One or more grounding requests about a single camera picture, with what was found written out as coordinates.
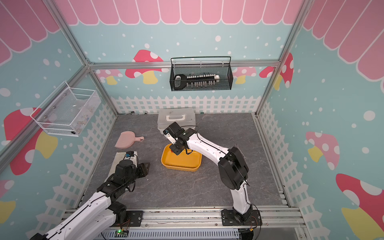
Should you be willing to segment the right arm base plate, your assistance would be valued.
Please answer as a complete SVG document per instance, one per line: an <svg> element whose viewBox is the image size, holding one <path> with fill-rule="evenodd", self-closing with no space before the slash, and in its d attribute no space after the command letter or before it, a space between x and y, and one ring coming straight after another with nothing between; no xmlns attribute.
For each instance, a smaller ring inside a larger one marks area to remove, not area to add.
<svg viewBox="0 0 384 240"><path fill-rule="evenodd" d="M260 227L263 225L260 212L251 208L244 215L234 209L223 209L221 210L221 218L223 226Z"/></svg>

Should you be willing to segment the yellow plastic storage box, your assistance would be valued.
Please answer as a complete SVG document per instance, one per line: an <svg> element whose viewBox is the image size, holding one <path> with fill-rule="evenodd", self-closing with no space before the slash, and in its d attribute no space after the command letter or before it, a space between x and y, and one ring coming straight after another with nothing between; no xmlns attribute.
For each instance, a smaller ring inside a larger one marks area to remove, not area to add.
<svg viewBox="0 0 384 240"><path fill-rule="evenodd" d="M185 151L176 155L170 149L171 144L166 145L164 148L161 163L164 167L170 170L195 172L199 169L202 163L202 154L196 151L188 152Z"/></svg>

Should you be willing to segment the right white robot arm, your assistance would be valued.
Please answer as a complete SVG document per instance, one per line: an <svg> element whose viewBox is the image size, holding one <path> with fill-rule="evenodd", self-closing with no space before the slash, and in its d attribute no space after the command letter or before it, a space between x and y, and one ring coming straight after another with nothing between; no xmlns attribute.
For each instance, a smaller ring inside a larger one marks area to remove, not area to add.
<svg viewBox="0 0 384 240"><path fill-rule="evenodd" d="M242 152L237 147L221 147L204 138L197 130L185 130L176 122L163 130L163 134L171 142L170 149L174 154L198 152L218 166L221 181L231 190L234 218L240 224L248 221L253 207L248 194L249 167Z"/></svg>

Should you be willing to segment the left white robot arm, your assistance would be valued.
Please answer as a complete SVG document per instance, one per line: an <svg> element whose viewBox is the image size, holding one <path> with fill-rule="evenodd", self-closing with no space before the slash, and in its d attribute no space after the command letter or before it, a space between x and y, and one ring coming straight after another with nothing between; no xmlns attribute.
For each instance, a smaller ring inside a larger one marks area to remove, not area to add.
<svg viewBox="0 0 384 240"><path fill-rule="evenodd" d="M150 163L135 164L121 160L107 180L101 184L91 198L66 220L48 231L37 233L32 240L93 240L108 227L124 225L127 221L127 207L117 199L126 191L133 192L130 185L149 173Z"/></svg>

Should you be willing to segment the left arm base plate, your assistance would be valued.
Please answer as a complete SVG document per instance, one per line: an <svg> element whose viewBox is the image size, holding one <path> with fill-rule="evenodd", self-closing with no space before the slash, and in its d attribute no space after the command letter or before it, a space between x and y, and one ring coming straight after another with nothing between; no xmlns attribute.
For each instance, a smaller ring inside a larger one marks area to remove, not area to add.
<svg viewBox="0 0 384 240"><path fill-rule="evenodd" d="M140 227L143 220L143 211L126 211L119 226L121 228Z"/></svg>

